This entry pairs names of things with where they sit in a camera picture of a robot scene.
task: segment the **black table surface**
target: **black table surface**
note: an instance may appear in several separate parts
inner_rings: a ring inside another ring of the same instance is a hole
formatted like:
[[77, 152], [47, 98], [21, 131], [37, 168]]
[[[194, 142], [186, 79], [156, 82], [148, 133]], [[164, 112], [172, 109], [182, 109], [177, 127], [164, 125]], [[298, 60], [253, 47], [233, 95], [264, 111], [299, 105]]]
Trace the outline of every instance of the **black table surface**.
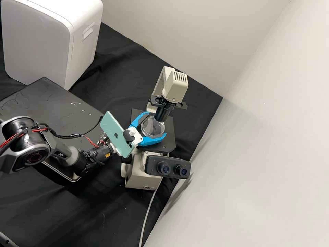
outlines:
[[[170, 65], [102, 24], [94, 62], [70, 92], [100, 113], [110, 111], [127, 127], [131, 108], [146, 108], [163, 66]], [[189, 77], [188, 81], [184, 98], [188, 109], [171, 113], [176, 149], [170, 156], [186, 160], [191, 158], [222, 100], [194, 79]], [[1, 47], [0, 100], [23, 88], [25, 85], [6, 75]], [[20, 247], [138, 246], [152, 192], [124, 188], [119, 162], [103, 166], [79, 186], [59, 185], [38, 168], [2, 176], [0, 231]], [[143, 243], [176, 183], [175, 179], [163, 179], [150, 209]]]

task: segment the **robotic arm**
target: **robotic arm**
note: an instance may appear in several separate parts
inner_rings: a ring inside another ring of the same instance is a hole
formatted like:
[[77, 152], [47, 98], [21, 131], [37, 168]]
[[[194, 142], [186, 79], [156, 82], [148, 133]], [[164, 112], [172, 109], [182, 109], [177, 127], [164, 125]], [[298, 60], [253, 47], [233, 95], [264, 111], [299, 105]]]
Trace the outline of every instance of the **robotic arm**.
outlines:
[[19, 116], [7, 121], [0, 119], [0, 170], [17, 172], [55, 158], [62, 167], [69, 167], [80, 177], [90, 169], [103, 165], [112, 157], [113, 147], [104, 145], [88, 151], [65, 146], [54, 138], [52, 129], [44, 123], [35, 123], [28, 116]]

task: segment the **blue clip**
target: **blue clip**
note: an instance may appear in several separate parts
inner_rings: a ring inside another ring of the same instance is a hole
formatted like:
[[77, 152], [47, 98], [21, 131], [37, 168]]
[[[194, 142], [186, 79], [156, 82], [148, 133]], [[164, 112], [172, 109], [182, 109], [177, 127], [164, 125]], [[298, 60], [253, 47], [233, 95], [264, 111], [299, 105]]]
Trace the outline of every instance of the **blue clip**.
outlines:
[[[150, 112], [145, 111], [145, 112], [141, 113], [138, 117], [136, 117], [134, 119], [134, 121], [132, 121], [132, 123], [129, 125], [129, 127], [137, 128], [137, 126], [139, 125], [139, 120], [143, 117], [144, 114], [150, 114]], [[167, 135], [167, 133], [164, 133], [163, 136], [157, 137], [157, 138], [143, 136], [142, 142], [139, 143], [138, 145], [139, 146], [150, 146], [150, 145], [162, 142], [162, 140], [166, 137], [166, 135]]]

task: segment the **label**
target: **label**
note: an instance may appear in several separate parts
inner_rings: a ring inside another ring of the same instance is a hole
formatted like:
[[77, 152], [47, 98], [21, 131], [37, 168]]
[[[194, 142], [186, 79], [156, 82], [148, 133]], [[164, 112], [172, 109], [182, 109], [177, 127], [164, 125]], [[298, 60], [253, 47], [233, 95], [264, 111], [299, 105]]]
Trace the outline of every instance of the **label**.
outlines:
[[67, 156], [65, 154], [61, 153], [60, 151], [56, 151], [55, 154], [62, 158], [67, 158]]
[[146, 189], [146, 190], [154, 190], [155, 189], [155, 187], [151, 187], [151, 186], [145, 186], [144, 185], [144, 188], [143, 189]]

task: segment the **mint green smartphone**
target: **mint green smartphone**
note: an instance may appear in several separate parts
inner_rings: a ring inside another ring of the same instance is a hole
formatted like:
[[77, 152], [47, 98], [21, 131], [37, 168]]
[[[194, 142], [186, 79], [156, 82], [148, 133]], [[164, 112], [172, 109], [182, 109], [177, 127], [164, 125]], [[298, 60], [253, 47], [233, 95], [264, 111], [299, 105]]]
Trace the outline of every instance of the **mint green smartphone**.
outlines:
[[102, 121], [100, 122], [100, 127], [111, 140], [116, 149], [120, 152], [120, 155], [124, 158], [128, 158], [135, 145], [132, 142], [127, 143], [123, 136], [124, 129], [109, 111], [105, 113]]

